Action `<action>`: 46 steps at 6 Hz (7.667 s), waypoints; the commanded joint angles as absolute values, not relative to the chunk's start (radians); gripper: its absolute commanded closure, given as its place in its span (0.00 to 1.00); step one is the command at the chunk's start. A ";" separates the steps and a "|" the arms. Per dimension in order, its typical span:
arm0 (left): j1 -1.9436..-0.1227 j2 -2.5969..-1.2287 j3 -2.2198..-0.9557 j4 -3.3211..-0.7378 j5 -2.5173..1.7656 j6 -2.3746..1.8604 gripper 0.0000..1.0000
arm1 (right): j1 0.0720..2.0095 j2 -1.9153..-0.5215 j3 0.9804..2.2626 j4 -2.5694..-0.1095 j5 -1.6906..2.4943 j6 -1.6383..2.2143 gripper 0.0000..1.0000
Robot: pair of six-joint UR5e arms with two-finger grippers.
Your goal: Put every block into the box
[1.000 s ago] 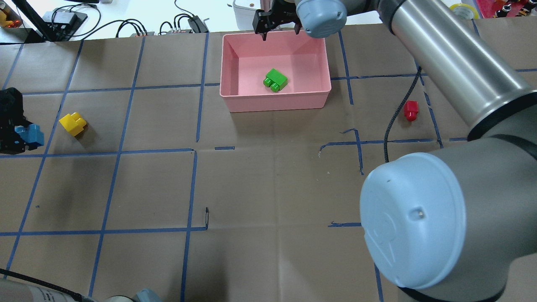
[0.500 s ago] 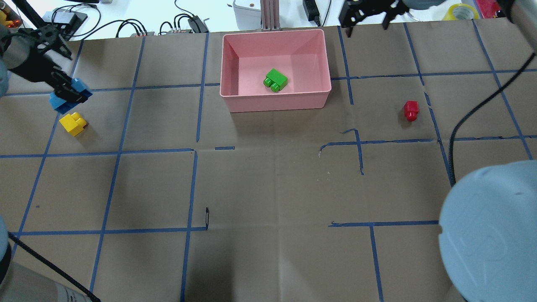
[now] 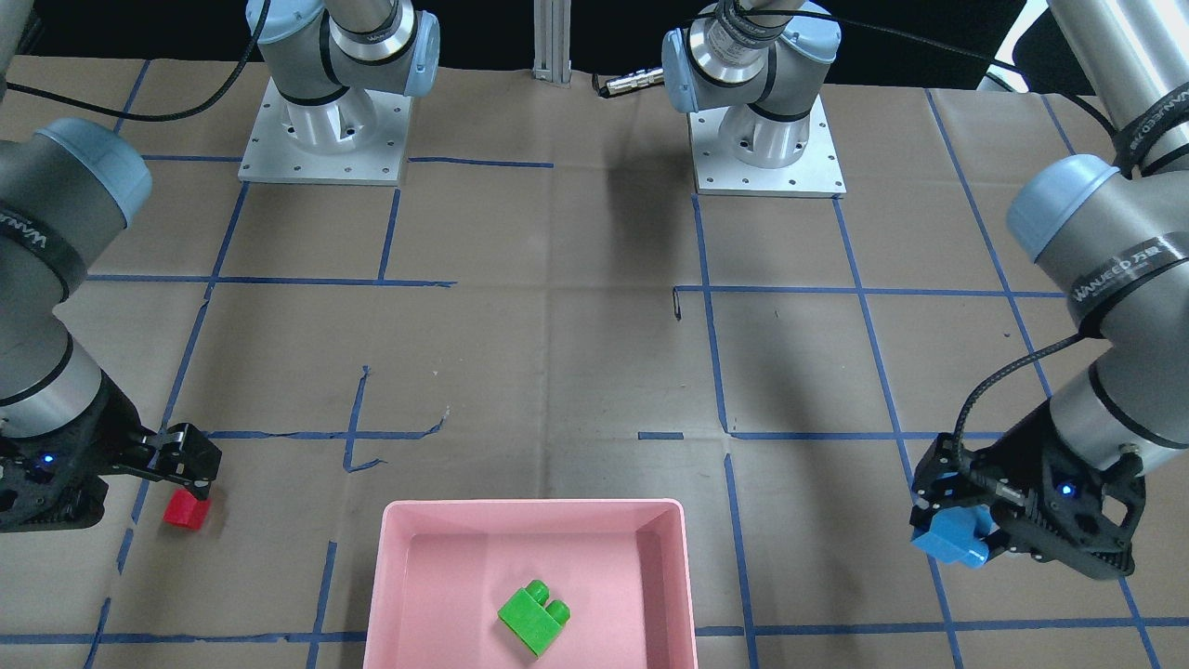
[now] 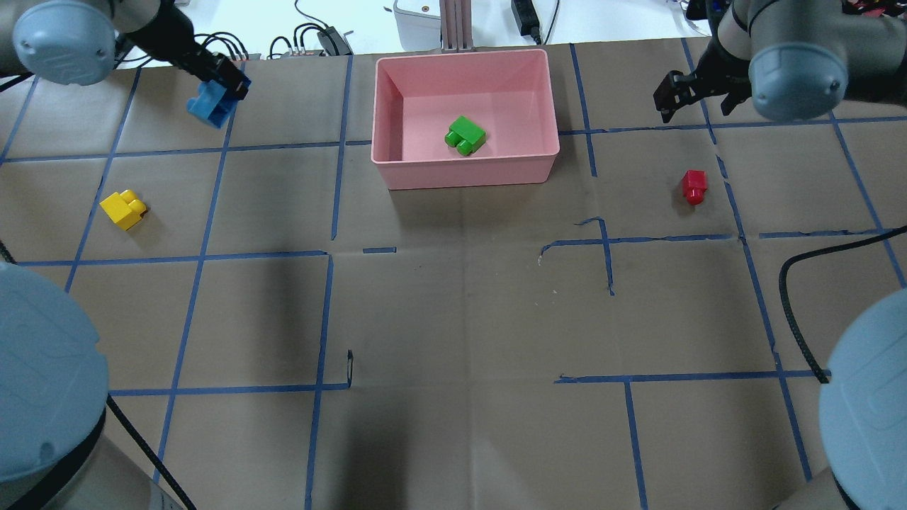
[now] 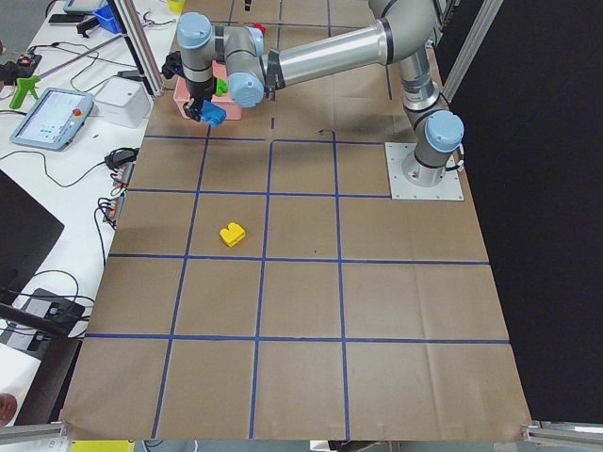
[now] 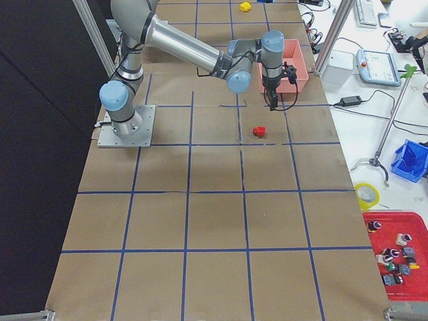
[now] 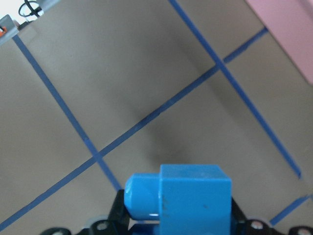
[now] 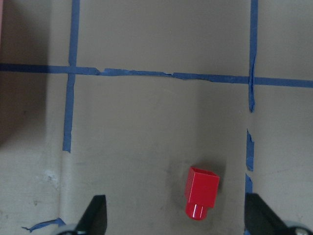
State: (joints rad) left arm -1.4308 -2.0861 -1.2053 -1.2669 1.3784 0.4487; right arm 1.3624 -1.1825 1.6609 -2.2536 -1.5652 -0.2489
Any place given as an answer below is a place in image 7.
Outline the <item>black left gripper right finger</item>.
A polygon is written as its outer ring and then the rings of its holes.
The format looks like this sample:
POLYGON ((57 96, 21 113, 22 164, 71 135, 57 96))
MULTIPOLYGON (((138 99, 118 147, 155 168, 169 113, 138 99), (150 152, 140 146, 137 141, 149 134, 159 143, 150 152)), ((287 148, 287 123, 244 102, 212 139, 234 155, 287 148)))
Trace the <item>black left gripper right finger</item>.
POLYGON ((243 225, 246 222, 246 216, 237 204, 237 202, 232 198, 231 201, 231 227, 237 228, 239 225, 243 225))

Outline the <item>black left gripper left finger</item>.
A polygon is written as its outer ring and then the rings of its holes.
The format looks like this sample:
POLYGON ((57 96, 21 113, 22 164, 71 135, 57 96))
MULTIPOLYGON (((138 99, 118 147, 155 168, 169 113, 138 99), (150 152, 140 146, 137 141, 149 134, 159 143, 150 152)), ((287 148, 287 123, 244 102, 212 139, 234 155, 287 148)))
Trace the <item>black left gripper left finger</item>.
POLYGON ((128 235, 130 216, 124 205, 124 190, 117 192, 108 219, 111 235, 128 235))

